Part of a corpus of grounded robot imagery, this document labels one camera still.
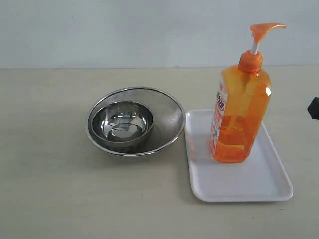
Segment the orange soap pump bottle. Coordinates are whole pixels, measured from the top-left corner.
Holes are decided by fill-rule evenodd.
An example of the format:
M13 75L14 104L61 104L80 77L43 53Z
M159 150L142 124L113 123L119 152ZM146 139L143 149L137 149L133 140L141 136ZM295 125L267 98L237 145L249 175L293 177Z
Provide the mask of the orange soap pump bottle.
M225 68L216 94L211 123L210 149L221 163L242 163L249 156L272 93L272 82L262 69L258 50L268 32L286 28L283 23L250 26L253 44L239 63Z

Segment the steel mesh strainer basket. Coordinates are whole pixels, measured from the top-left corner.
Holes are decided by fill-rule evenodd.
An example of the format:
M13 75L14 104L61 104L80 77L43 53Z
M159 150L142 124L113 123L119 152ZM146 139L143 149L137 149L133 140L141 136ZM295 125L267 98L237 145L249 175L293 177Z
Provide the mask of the steel mesh strainer basket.
M139 102L149 107L153 112L154 128L143 144L127 150L107 148L89 129L94 114L100 108L117 101ZM143 157L171 146L183 132L185 121L182 105L170 94L156 88L128 87L113 91L101 98L90 109L85 122L85 130L90 141L109 154L119 157Z

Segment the small stainless steel bowl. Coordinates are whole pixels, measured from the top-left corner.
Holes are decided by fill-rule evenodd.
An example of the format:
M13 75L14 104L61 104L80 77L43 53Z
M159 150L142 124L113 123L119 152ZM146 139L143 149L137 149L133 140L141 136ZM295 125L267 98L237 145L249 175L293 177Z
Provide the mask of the small stainless steel bowl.
M143 144L154 128L154 114L135 101L117 101L100 108L89 129L107 148L127 150Z

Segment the white rectangular plastic tray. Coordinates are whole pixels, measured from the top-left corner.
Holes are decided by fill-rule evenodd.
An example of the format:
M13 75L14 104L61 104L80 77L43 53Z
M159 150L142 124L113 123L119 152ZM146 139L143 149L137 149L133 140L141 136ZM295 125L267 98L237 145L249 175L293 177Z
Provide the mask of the white rectangular plastic tray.
M278 202L289 200L293 186L264 125L243 163L217 162L209 147L213 110L186 113L184 128L190 184L204 202Z

